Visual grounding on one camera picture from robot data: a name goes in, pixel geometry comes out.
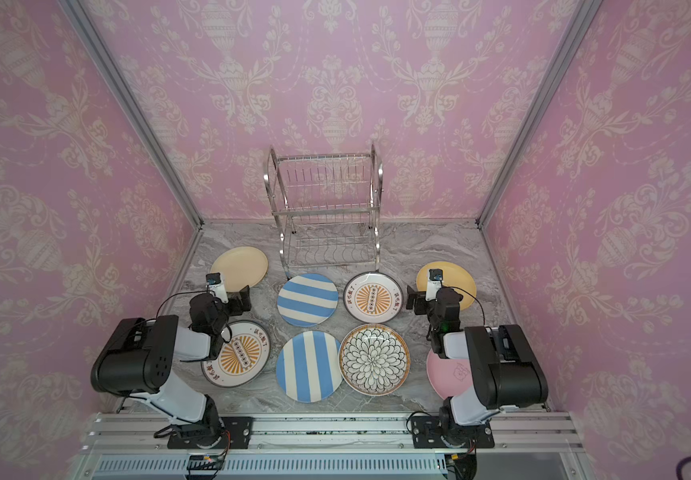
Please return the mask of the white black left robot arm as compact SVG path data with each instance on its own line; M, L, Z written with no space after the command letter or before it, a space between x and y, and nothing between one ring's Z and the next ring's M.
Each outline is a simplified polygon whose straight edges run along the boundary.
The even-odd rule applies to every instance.
M224 297L196 292L188 327L177 315L123 319L93 365L92 387L160 412L169 425L154 437L167 440L170 449L247 449L253 418L221 416L215 400L191 388L173 365L218 360L235 337L231 319L251 310L246 286Z

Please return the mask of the orange sunburst plate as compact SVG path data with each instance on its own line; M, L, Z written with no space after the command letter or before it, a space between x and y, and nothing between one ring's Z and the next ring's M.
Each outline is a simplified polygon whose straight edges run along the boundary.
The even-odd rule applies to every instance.
M371 324L387 323L405 307L399 283L379 272L365 272L351 278L345 286L343 300L353 318Z
M256 378L271 355L271 338L256 322L231 325L233 336L225 343L217 360L202 363L205 378L221 388L235 388Z

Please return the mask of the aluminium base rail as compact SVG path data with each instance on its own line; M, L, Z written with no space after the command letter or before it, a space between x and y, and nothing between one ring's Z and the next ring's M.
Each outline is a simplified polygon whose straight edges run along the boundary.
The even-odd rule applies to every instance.
M154 414L99 414L72 479L591 479L567 413L527 411L491 420L493 449L415 449L409 413L245 414L247 450L169 449ZM192 455L224 456L220 471L187 472Z

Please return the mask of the blue white striped plate rear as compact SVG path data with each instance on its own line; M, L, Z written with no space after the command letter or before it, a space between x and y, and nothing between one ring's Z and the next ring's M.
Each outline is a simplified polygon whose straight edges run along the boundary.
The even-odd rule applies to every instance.
M285 322L309 328L328 320L336 312L339 299L329 278L311 273L288 280L279 292L277 306Z

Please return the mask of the blue white striped plate front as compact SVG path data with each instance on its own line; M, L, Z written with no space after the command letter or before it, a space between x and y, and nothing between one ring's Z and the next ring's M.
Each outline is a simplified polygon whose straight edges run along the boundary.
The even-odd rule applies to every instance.
M341 386L341 343L331 334L306 331L289 340L279 355L277 382L285 394L302 403L331 397Z

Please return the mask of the aluminium corner post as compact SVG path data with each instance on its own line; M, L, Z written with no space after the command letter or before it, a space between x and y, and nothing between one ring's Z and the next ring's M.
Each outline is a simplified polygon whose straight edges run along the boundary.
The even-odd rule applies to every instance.
M491 186L487 201L483 206L483 210L481 210L481 215L477 218L479 229L485 230L489 222L491 222L491 218L495 215L499 200L501 200L501 196L503 196L509 185L509 180L511 180L515 170L517 170L517 164L519 164L521 156L527 150L531 138L533 138L537 128L539 128L539 124L541 124L545 112L549 109L555 92L559 89L573 58L575 58L575 54L577 54L579 46L581 46L581 42L583 42L583 38L585 38L585 34L589 31L602 5L603 1L601 0L580 1L577 4L577 9L571 21L567 24L567 30L565 30L565 34L563 34L561 42L557 46L557 51L553 58L551 58L543 80L541 80L541 84L539 84L539 88L535 92L535 98L533 98L533 102L531 102L527 110L527 115L523 122L521 122L521 126L519 126L513 145L509 152L507 152L507 156L505 156L503 166L501 166L499 174L495 176L495 182Z
M181 180L177 169L169 160L164 144L155 134L151 122L147 120L141 103L137 100L133 89L129 82L127 82L119 63L115 60L99 30L97 30L89 9L83 2L76 0L60 0L58 4L65 16L67 16L71 26L73 26L79 40L88 50L89 56L92 58L99 74L105 80L129 124L134 128L143 148L149 154L163 180L169 186L173 196L175 196L175 200L177 200L191 224L197 230L202 230L205 222L194 200L187 192L187 188Z

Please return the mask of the left aluminium corner post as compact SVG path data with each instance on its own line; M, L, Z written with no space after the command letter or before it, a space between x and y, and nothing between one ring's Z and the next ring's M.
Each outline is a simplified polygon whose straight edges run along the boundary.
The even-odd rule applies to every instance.
M169 160L164 144L155 134L151 122L147 120L141 103L137 100L133 89L129 82L127 82L119 63L115 60L99 30L97 30L89 9L83 2L76 0L60 0L58 4L65 16L67 16L71 26L73 26L79 40L88 50L89 56L92 58L99 74L105 80L129 124L134 128L143 148L149 154L163 180L169 186L173 196L175 196L175 200L177 200L191 224L197 230L202 230L205 222L194 200L187 192L187 188L181 180L177 169Z

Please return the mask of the small circuit board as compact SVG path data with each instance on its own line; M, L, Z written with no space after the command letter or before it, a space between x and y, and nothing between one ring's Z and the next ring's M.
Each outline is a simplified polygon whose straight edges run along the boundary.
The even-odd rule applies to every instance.
M220 471L224 465L224 456L192 455L187 463L187 472Z

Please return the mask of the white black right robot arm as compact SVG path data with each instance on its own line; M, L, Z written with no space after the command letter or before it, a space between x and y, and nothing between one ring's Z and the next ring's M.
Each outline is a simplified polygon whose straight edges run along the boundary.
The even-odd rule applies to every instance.
M433 293L409 288L407 309L427 317L427 340L437 357L469 363L471 386L443 400L431 434L453 447L490 448L491 418L545 403L549 382L521 327L463 327L462 299L453 287L441 286Z

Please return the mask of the blue white striped plate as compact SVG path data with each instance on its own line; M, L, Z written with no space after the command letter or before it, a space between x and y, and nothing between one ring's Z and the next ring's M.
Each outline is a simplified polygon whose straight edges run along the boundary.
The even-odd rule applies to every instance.
M279 355L277 382L285 394L302 403L331 397L341 386L341 343L331 334L306 331L289 340Z
M277 306L285 322L309 328L328 320L336 312L339 299L329 278L311 273L288 280L279 292Z

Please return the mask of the pink plate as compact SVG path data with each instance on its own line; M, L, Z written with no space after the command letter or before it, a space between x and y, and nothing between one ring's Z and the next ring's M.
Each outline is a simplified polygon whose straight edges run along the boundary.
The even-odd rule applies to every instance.
M443 400L464 394L473 386L469 361L443 359L433 351L427 354L427 378Z

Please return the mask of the black white floral plate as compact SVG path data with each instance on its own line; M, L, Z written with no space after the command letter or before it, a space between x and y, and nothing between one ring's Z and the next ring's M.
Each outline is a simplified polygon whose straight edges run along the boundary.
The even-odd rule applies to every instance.
M411 354L395 330L383 324L365 324L345 336L339 366L353 390L367 396L386 396L395 393L409 377Z

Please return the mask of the chrome two-tier dish rack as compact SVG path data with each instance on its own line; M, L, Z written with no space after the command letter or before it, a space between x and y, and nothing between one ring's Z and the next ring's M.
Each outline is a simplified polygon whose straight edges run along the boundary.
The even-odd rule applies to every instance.
M279 156L263 180L287 277L326 267L381 268L383 161L359 153Z

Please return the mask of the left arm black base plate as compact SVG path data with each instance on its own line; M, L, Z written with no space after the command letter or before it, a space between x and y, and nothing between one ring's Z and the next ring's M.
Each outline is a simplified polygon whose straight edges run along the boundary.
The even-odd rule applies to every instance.
M173 450L247 450L253 435L254 420L250 416L222 417L222 424L214 429L173 425L167 446Z

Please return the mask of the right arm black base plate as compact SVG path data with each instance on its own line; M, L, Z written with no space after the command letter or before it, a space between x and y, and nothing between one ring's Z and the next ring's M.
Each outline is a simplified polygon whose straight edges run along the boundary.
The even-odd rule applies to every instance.
M449 420L443 423L437 416L421 415L409 418L409 433L413 437L415 449L463 448L468 450L493 449L493 428L491 423L459 426Z

